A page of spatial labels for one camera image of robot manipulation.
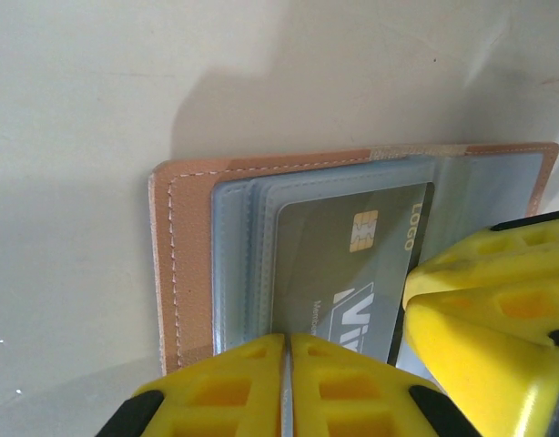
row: white surface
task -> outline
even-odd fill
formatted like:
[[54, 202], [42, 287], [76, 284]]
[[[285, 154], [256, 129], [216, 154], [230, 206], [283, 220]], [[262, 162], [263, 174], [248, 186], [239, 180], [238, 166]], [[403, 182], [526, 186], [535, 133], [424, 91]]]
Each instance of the white surface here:
[[160, 161], [529, 140], [559, 0], [0, 1], [0, 435], [92, 435], [158, 376]]

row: card chip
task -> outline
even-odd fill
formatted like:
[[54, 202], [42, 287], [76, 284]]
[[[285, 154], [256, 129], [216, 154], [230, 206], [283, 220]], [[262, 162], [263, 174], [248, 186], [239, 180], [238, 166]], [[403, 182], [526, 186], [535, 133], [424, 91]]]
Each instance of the card chip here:
[[351, 233], [351, 252], [372, 247], [379, 211], [359, 212], [354, 216]]

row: card holder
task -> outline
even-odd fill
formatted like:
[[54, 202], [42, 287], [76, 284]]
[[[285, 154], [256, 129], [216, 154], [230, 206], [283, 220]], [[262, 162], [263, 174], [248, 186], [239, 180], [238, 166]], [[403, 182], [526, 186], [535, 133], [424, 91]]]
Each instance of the card holder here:
[[[484, 223], [523, 215], [541, 163], [540, 154], [411, 157], [220, 184], [213, 191], [215, 353], [270, 332], [305, 331], [395, 364], [399, 344], [394, 344], [393, 330], [397, 321], [401, 340], [397, 312], [408, 269], [422, 251], [424, 258], [429, 257]], [[504, 183], [521, 171], [526, 179]], [[435, 189], [428, 191], [425, 184]], [[393, 188], [412, 193], [396, 204], [402, 190], [387, 195]], [[362, 193], [372, 193], [370, 206], [366, 196], [358, 205]], [[431, 211], [423, 203], [432, 204]], [[412, 252], [401, 248], [409, 231], [389, 225], [381, 233], [383, 217], [394, 215], [398, 223], [408, 224], [413, 205], [420, 205], [419, 213], [427, 217], [419, 226], [423, 248], [418, 245], [411, 264]], [[323, 235], [347, 238], [356, 212], [373, 213], [379, 223], [373, 237], [384, 239], [380, 252], [347, 264], [345, 259], [356, 256], [345, 248], [349, 243]], [[316, 251], [307, 249], [314, 246]], [[313, 273], [302, 273], [301, 264]], [[358, 320], [368, 321], [357, 323], [349, 317], [344, 323], [350, 311]]]
[[[278, 174], [309, 172], [320, 168], [356, 166], [375, 160], [398, 159], [414, 155], [427, 155], [440, 162], [443, 158], [464, 157], [465, 160], [473, 160], [481, 157], [505, 157], [500, 165], [503, 167], [498, 167], [498, 174], [491, 175], [492, 178], [488, 178], [487, 175], [481, 177], [483, 187], [494, 184], [493, 189], [490, 194], [486, 191], [486, 198], [478, 199], [481, 205], [479, 211], [464, 212], [465, 222], [469, 223], [464, 229], [458, 227], [452, 230], [451, 227], [446, 226], [448, 220], [450, 223], [452, 221], [451, 214], [446, 218], [445, 226], [444, 220], [437, 219], [440, 225], [437, 228], [428, 228], [430, 233], [426, 235], [422, 249], [423, 256], [429, 257], [436, 250], [444, 249], [451, 244], [451, 240], [459, 239], [460, 233], [471, 232], [475, 230], [475, 226], [486, 224], [484, 217], [492, 222], [498, 222], [511, 219], [512, 215], [520, 217], [534, 214], [557, 153], [558, 146], [553, 143], [417, 145], [247, 158], [191, 159], [162, 164], [153, 173], [149, 188], [164, 372], [207, 358], [217, 351], [218, 347], [215, 343], [217, 341], [219, 344], [222, 343], [222, 339], [217, 340], [213, 336], [214, 332], [218, 331], [213, 330], [213, 324], [216, 323], [213, 317], [213, 285], [218, 280], [229, 280], [213, 274], [215, 269], [212, 261], [216, 250], [212, 245], [216, 235], [213, 225], [217, 211], [212, 199], [213, 191], [218, 184]], [[517, 170], [506, 171], [504, 172], [506, 176], [501, 178], [503, 170], [509, 169], [510, 163], [514, 162], [512, 159], [532, 154], [538, 156], [538, 160], [530, 164], [530, 166], [537, 164], [540, 166], [538, 175], [534, 175], [532, 171], [528, 172], [528, 162], [521, 161]], [[441, 173], [441, 164], [436, 165], [435, 175]], [[456, 169], [455, 173], [459, 175], [460, 171]], [[448, 182], [450, 185], [453, 183], [453, 191], [459, 191], [459, 195], [455, 195], [454, 200], [451, 200], [451, 196], [447, 198], [436, 196], [432, 215], [440, 218], [443, 217], [443, 205], [457, 205], [462, 193], [467, 194], [466, 191], [470, 186], [468, 182], [464, 185], [465, 188], [456, 189], [459, 187], [457, 179], [451, 182], [449, 177], [439, 178], [436, 187], [438, 194], [440, 189], [445, 187], [444, 180], [450, 181]], [[525, 198], [522, 192], [516, 194], [515, 188], [522, 181], [524, 189], [532, 187], [529, 198]], [[233, 196], [234, 194], [229, 194], [224, 208], [229, 208], [229, 205], [235, 202], [232, 200]], [[512, 205], [506, 207], [510, 200], [516, 202], [515, 208], [512, 208]], [[228, 217], [226, 221], [230, 222], [231, 216]], [[440, 239], [434, 238], [433, 234], [436, 232], [441, 236]], [[226, 300], [226, 305], [241, 306], [242, 303], [231, 299]], [[227, 325], [238, 323], [232, 318], [224, 321]]]
[[276, 227], [284, 207], [314, 199], [425, 184], [431, 182], [433, 170], [431, 158], [405, 158], [233, 181], [216, 187], [213, 192], [215, 352], [271, 330]]

